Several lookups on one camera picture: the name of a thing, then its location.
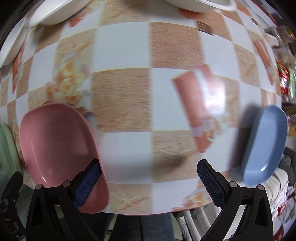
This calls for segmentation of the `pink plastic plate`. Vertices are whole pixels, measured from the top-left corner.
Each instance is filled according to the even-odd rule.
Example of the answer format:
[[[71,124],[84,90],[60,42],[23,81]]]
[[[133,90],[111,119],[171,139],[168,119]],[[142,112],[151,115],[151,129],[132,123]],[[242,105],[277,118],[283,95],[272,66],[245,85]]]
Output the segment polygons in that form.
[[[26,113],[20,145],[35,184],[56,187],[71,181],[100,154],[86,118],[73,107],[50,103]]]

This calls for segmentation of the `blue plastic plate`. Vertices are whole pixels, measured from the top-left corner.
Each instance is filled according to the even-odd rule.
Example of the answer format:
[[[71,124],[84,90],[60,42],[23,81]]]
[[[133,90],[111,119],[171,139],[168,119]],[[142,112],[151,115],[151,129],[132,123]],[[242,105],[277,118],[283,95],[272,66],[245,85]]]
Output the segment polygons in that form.
[[[255,186],[268,180],[278,167],[287,138],[287,116],[275,105],[255,116],[241,162],[242,180]]]

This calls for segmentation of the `white sneaker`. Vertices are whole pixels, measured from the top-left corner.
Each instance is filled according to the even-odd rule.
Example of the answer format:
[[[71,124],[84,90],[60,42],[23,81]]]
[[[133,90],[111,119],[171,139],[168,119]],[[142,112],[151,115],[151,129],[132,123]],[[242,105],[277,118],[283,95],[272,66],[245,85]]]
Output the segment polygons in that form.
[[[262,185],[266,190],[271,212],[274,212],[287,200],[288,174],[285,170],[276,168]]]

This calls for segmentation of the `green plastic plate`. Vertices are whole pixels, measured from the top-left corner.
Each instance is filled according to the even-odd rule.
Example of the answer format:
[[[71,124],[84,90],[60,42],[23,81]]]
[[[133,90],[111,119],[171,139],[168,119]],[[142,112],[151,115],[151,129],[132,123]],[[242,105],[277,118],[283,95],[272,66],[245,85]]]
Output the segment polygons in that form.
[[[9,178],[15,172],[23,173],[20,159],[16,150],[15,141],[9,126],[1,123],[0,129],[0,151],[1,151],[1,166]]]

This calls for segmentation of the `blue jeans leg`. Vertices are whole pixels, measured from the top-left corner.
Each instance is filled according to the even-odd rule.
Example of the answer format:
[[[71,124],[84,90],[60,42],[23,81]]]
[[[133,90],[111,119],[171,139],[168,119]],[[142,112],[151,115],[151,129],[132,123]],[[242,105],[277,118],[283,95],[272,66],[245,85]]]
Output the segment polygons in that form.
[[[146,216],[118,215],[110,240],[175,240],[169,213]]]

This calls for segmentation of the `red snack packages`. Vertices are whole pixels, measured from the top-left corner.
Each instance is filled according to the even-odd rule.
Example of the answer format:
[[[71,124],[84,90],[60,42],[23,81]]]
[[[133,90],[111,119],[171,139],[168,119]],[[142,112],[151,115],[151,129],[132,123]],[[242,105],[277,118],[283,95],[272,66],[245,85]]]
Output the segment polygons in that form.
[[[287,26],[278,27],[277,33],[279,47],[275,50],[282,99],[295,104],[295,34]]]

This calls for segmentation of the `checkered patterned tablecloth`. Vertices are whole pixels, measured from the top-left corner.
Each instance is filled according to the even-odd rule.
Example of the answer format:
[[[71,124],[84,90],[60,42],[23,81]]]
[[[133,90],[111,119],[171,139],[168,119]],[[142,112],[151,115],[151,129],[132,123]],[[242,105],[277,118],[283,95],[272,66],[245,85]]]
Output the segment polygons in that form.
[[[251,1],[204,15],[164,1],[92,1],[54,26],[24,26],[1,68],[1,122],[19,141],[24,116],[59,102],[97,138],[109,212],[156,214],[206,205],[196,165],[229,180],[252,119],[281,106],[273,49]]]

